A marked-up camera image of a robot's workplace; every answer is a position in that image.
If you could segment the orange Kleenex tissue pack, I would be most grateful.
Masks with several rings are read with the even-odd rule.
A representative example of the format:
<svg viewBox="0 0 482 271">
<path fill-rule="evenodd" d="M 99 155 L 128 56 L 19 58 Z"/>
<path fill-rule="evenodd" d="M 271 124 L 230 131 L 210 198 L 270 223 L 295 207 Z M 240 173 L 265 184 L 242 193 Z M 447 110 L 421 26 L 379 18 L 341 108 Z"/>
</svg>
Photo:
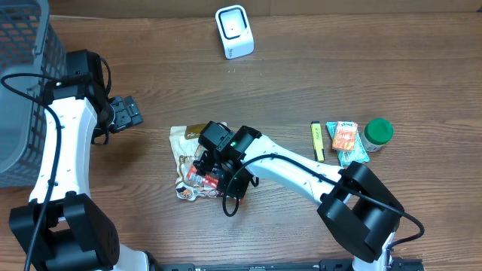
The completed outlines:
<svg viewBox="0 0 482 271">
<path fill-rule="evenodd" d="M 353 151 L 355 148 L 358 124 L 350 121 L 337 121 L 332 148 L 337 151 Z"/>
</svg>

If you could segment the teal wet wipes pack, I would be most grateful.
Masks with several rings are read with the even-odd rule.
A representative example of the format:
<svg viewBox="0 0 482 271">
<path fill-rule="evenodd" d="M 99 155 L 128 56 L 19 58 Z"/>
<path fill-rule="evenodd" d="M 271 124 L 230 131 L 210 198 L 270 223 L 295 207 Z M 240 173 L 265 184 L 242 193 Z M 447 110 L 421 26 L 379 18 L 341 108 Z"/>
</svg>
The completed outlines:
<svg viewBox="0 0 482 271">
<path fill-rule="evenodd" d="M 336 123 L 337 121 L 326 123 L 328 133 L 332 141 L 334 137 Z M 362 141 L 360 139 L 360 135 L 358 133 L 356 135 L 355 148 L 353 151 L 337 151 L 337 150 L 335 151 L 337 152 L 338 160 L 340 161 L 340 165 L 342 167 L 347 167 L 351 162 L 368 163 L 370 161 L 368 153 L 365 150 L 362 144 Z"/>
</svg>

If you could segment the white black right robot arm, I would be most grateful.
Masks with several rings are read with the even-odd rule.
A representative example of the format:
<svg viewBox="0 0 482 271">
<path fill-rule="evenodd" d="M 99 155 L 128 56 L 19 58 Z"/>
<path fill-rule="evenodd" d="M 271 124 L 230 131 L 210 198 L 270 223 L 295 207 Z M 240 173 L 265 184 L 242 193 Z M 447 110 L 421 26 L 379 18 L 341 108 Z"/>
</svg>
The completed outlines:
<svg viewBox="0 0 482 271">
<path fill-rule="evenodd" d="M 317 207 L 334 239 L 354 259 L 354 270 L 388 270 L 389 245 L 402 205 L 366 165 L 331 166 L 282 148 L 248 126 L 238 131 L 211 121 L 198 139 L 204 152 L 194 162 L 199 175 L 217 178 L 225 199 L 240 201 L 250 184 L 276 181 Z"/>
</svg>

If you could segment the brown snack pouch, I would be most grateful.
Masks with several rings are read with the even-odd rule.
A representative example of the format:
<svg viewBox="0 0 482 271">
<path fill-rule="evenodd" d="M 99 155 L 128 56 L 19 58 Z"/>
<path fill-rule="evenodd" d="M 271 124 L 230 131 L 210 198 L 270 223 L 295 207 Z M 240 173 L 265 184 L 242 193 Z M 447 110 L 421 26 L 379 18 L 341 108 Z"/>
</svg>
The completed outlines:
<svg viewBox="0 0 482 271">
<path fill-rule="evenodd" d="M 170 129 L 169 140 L 178 173 L 175 192 L 180 199 L 194 201 L 198 197 L 223 197 L 223 193 L 217 191 L 216 188 L 191 185 L 187 179 L 187 173 L 193 166 L 193 162 L 206 150 L 198 143 L 200 132 L 205 126 L 206 124 L 202 123 L 190 126 L 172 126 Z"/>
</svg>

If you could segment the yellow highlighter pen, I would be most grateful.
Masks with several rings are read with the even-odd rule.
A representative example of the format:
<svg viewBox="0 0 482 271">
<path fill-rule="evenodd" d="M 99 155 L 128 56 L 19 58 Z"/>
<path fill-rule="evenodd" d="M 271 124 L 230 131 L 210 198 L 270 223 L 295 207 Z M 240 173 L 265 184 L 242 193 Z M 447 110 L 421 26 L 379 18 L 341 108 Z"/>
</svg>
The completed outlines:
<svg viewBox="0 0 482 271">
<path fill-rule="evenodd" d="M 312 121 L 310 124 L 313 150 L 315 154 L 315 160 L 319 163 L 325 162 L 324 145 L 322 139 L 322 126 L 318 121 Z"/>
</svg>

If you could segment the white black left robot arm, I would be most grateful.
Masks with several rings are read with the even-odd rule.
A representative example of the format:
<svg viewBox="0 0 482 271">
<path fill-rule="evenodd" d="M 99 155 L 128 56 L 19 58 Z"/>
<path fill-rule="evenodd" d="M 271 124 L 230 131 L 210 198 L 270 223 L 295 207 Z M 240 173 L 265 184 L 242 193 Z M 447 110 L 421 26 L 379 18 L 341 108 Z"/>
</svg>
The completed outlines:
<svg viewBox="0 0 482 271">
<path fill-rule="evenodd" d="M 47 121 L 41 168 L 25 206 L 11 209 L 9 227 L 29 270 L 153 270 L 148 253 L 121 244 L 116 227 L 92 201 L 90 147 L 142 123 L 131 96 L 110 97 L 111 70 L 99 54 L 66 56 L 67 74 L 44 76 L 33 101 Z"/>
</svg>

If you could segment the green lid jar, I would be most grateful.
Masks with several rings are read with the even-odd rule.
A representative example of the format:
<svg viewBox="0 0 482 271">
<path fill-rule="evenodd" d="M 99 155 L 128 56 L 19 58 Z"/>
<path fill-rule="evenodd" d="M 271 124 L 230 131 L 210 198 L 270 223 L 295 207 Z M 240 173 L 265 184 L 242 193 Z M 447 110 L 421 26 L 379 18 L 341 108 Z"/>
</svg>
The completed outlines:
<svg viewBox="0 0 482 271">
<path fill-rule="evenodd" d="M 394 129 L 389 121 L 375 118 L 363 129 L 361 142 L 367 152 L 375 152 L 388 143 L 393 135 Z"/>
</svg>

